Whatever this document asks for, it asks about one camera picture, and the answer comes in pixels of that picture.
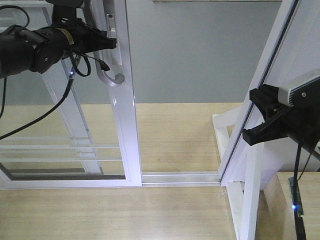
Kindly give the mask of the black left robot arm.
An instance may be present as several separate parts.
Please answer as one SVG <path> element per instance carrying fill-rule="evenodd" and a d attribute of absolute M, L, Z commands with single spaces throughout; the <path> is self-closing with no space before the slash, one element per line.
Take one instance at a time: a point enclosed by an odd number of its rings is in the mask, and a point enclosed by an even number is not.
<path fill-rule="evenodd" d="M 1 32 L 1 78 L 27 70 L 42 74 L 61 59 L 70 58 L 74 65 L 76 56 L 88 60 L 88 53 L 116 48 L 115 38 L 77 17 L 78 8 L 89 9 L 85 1 L 51 0 L 50 4 L 51 25 L 37 30 L 11 25 Z"/>

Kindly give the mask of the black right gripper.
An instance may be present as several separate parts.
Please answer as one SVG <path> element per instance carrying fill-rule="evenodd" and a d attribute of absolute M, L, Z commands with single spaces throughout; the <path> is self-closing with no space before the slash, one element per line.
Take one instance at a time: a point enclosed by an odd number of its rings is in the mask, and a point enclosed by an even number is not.
<path fill-rule="evenodd" d="M 295 142 L 303 140 L 302 148 L 317 160 L 316 145 L 320 140 L 320 106 L 288 107 L 278 101 L 279 87 L 263 84 L 249 91 L 249 99 L 258 108 L 264 120 L 260 125 L 242 130 L 243 140 L 250 146 L 289 137 Z M 269 120 L 278 112 L 282 115 Z"/>

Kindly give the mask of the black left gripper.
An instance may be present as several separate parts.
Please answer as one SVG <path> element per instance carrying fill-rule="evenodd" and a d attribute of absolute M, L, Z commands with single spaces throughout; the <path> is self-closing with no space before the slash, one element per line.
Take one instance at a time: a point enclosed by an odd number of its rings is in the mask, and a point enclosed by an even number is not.
<path fill-rule="evenodd" d="M 61 59 L 70 58 L 73 71 L 78 69 L 77 58 L 84 58 L 87 73 L 91 73 L 88 53 L 115 49 L 117 39 L 108 37 L 108 32 L 87 26 L 80 18 L 53 24 L 37 30 L 41 41 L 37 44 L 37 72 L 44 73 Z"/>

